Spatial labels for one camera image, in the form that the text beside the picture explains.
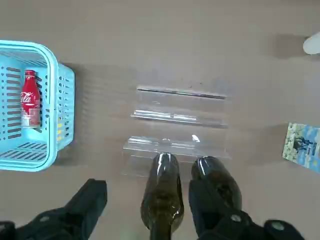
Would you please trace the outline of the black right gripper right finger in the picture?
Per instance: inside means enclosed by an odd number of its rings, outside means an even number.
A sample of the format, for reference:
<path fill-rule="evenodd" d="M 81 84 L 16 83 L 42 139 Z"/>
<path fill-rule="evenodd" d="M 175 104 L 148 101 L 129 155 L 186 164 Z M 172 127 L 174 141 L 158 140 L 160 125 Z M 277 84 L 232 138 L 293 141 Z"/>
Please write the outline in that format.
<path fill-rule="evenodd" d="M 304 239 L 292 224 L 283 220 L 254 223 L 246 212 L 227 206 L 209 180 L 191 180 L 188 200 L 199 240 Z"/>

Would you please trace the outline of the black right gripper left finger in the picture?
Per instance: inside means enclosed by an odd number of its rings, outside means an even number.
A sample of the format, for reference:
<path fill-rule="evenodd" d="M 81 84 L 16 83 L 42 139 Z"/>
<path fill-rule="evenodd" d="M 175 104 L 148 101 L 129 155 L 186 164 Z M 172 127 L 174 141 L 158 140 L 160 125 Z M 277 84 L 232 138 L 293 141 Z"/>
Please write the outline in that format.
<path fill-rule="evenodd" d="M 68 203 L 38 214 L 25 225 L 0 222 L 2 240 L 87 240 L 108 202 L 105 180 L 88 179 Z"/>

